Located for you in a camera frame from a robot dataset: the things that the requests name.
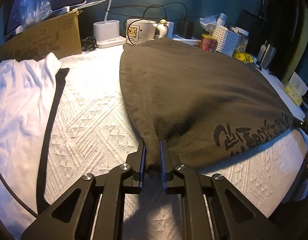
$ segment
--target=canned food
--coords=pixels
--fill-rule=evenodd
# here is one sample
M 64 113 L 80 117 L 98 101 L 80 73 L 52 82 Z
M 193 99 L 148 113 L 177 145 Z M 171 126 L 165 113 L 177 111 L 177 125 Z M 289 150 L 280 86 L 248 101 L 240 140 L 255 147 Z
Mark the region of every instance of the canned food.
M 202 34 L 202 39 L 201 39 L 201 49 L 205 51 L 215 51 L 217 46 L 217 40 L 216 38 L 207 35 L 207 34 Z

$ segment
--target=black cable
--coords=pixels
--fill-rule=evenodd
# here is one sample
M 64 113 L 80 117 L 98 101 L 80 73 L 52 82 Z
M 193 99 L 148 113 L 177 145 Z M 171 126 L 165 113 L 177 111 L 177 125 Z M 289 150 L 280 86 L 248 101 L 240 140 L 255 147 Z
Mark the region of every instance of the black cable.
M 38 215 L 29 207 L 27 206 L 17 195 L 13 192 L 13 190 L 8 186 L 7 182 L 3 178 L 0 172 L 0 180 L 7 189 L 7 191 L 12 195 L 12 197 L 23 207 L 25 208 L 33 217 L 38 218 Z
M 145 17 L 138 17 L 138 16 L 130 15 L 130 17 L 127 18 L 127 19 L 123 22 L 123 26 L 124 26 L 125 29 L 126 29 L 126 22 L 127 22 L 128 20 L 134 19 L 134 18 L 140 18 L 139 20 L 144 20 L 144 19 L 146 19 Z
M 174 3 L 179 3 L 179 4 L 184 6 L 184 8 L 185 8 L 185 18 L 187 18 L 187 6 L 182 2 L 169 2 L 169 3 L 163 4 L 162 6 L 166 6 L 166 5 L 174 4 Z
M 152 20 L 153 20 L 153 19 L 157 20 L 157 19 L 159 19 L 159 18 L 143 18 L 143 19 L 137 19 L 137 20 L 131 22 L 128 26 L 130 27 L 133 23 L 138 22 L 138 21 L 141 21 L 141 20 L 151 20 L 151 19 L 152 19 Z M 127 31 L 127 37 L 128 37 L 129 42 L 130 42 L 132 45 L 136 45 L 136 44 L 132 43 L 131 38 L 130 38 L 129 35 L 128 35 L 128 31 Z
M 105 11 L 108 11 L 111 14 L 133 17 L 133 15 L 126 15 L 126 14 L 120 14 L 120 13 L 113 13 L 113 12 L 111 12 L 111 9 L 126 8 L 126 7 L 142 7 L 142 8 L 146 8 L 146 10 L 150 9 L 150 8 L 160 8 L 160 7 L 162 7 L 164 9 L 164 12 L 165 12 L 165 18 L 167 19 L 167 11 L 166 11 L 166 9 L 162 5 L 159 5 L 159 4 L 153 4 L 153 5 L 150 5 L 150 6 L 129 4 L 129 5 L 122 5 L 122 6 L 111 7 L 109 10 L 105 9 Z
M 159 5 L 159 4 L 152 4 L 150 6 L 148 6 L 145 11 L 143 12 L 143 17 L 145 17 L 145 13 L 147 12 L 148 9 L 152 9 L 152 8 L 160 8 L 162 7 L 164 9 L 164 12 L 165 12 L 165 19 L 167 19 L 167 11 L 164 7 L 164 5 Z
M 202 16 L 191 16 L 191 17 L 185 17 L 185 18 L 179 18 L 179 19 L 174 19 L 174 20 L 169 20 L 170 22 L 175 22 L 175 21 L 179 21 L 179 20 L 187 20 L 190 18 L 204 18 Z

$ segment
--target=white plastic basket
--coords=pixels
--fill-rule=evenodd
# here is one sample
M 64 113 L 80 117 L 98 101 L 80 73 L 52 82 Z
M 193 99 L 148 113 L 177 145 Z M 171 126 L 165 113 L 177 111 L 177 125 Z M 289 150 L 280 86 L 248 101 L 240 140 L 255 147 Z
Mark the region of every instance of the white plastic basket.
M 217 39 L 216 51 L 232 57 L 241 36 L 223 26 L 215 26 L 210 35 Z

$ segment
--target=white desk lamp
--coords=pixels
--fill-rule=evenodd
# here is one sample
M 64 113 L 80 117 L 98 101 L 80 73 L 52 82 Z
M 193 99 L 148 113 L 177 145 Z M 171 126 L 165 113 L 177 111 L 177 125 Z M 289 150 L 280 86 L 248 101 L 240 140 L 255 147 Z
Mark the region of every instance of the white desk lamp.
M 112 0 L 109 0 L 104 21 L 93 24 L 93 36 L 98 48 L 112 47 L 126 42 L 126 38 L 119 35 L 119 21 L 107 20 L 111 4 Z

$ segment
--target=gray fleece blanket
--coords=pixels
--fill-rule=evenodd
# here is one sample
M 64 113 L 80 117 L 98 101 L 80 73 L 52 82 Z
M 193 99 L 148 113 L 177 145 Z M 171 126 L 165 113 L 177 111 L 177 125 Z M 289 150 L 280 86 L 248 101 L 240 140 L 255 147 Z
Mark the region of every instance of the gray fleece blanket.
M 146 144 L 147 172 L 160 170 L 160 139 L 183 164 L 202 168 L 266 143 L 293 123 L 253 65 L 168 38 L 126 44 L 120 84 Z

